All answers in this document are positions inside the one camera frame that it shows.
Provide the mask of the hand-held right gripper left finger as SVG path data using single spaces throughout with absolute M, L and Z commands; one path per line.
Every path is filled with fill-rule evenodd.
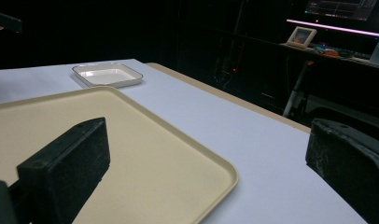
M 81 122 L 17 166 L 21 224 L 72 224 L 109 168 L 104 118 Z

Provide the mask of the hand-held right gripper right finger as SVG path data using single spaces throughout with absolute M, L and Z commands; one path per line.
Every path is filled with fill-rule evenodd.
M 368 224 L 379 224 L 379 140 L 314 119 L 305 160 Z

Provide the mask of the beige plastic tray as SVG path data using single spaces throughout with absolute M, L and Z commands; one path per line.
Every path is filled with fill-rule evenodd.
M 106 120 L 110 167 L 73 224 L 199 224 L 236 186 L 235 167 L 120 91 L 70 91 L 0 104 L 0 179 L 88 120 Z

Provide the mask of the white metal stand leg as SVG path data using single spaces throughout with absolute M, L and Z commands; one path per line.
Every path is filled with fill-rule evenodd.
M 312 65 L 312 63 L 313 63 L 312 61 L 305 61 L 303 63 L 302 70 L 299 73 L 298 78 L 295 82 L 295 85 L 289 94 L 288 101 L 287 101 L 285 109 L 283 111 L 283 116 L 285 118 L 289 118 L 291 116 L 291 112 L 294 108 L 294 105 L 296 104 L 298 94 L 300 92 L 301 84 L 303 83 L 305 75 L 306 75 L 307 71 L 309 70 L 309 67 Z

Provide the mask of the dark side desk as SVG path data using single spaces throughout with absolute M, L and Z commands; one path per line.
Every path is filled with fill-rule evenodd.
M 292 83 L 288 97 L 305 61 L 312 61 L 291 116 L 314 108 L 327 108 L 379 126 L 379 65 L 356 58 L 330 57 L 314 49 L 281 44 L 279 53 Z

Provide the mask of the white square dish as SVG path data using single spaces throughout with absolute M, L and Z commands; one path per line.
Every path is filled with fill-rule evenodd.
M 123 88 L 142 82 L 143 75 L 122 63 L 94 63 L 74 66 L 75 76 L 88 87 Z

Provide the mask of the white table cover sheet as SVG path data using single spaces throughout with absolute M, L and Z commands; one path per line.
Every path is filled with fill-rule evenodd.
M 305 161 L 309 129 L 136 60 L 115 89 L 231 163 L 234 189 L 199 224 L 366 224 Z M 0 70 L 0 104 L 88 88 L 72 66 Z

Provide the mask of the orange small object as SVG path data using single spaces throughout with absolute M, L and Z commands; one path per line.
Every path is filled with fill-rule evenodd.
M 339 53 L 333 49 L 323 49 L 321 47 L 315 47 L 314 48 L 315 52 L 325 55 L 325 56 L 330 56 L 330 57 L 339 57 Z

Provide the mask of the small framed picture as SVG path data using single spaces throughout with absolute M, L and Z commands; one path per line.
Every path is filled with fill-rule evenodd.
M 297 26 L 292 32 L 291 36 L 288 38 L 286 44 L 291 47 L 306 49 L 313 40 L 316 33 L 316 29 Z

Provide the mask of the pink light strip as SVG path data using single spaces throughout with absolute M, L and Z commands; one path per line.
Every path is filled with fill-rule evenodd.
M 308 21 L 297 21 L 297 20 L 291 20 L 291 19 L 286 19 L 286 21 L 291 22 L 291 23 L 300 24 L 300 25 L 312 26 L 312 27 L 323 28 L 323 29 L 330 29 L 330 30 L 335 30 L 335 31 L 340 31 L 340 32 L 379 37 L 379 33 L 370 32 L 370 31 L 363 31 L 363 30 L 359 30 L 359 29 L 344 28 L 344 27 L 339 27 L 339 26 L 331 26 L 331 25 L 326 25 L 326 24 L 320 24 L 320 23 L 314 23 L 314 22 L 308 22 Z

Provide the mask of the computer monitor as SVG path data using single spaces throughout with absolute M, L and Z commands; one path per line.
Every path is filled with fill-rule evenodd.
M 378 0 L 308 0 L 307 14 L 366 21 Z

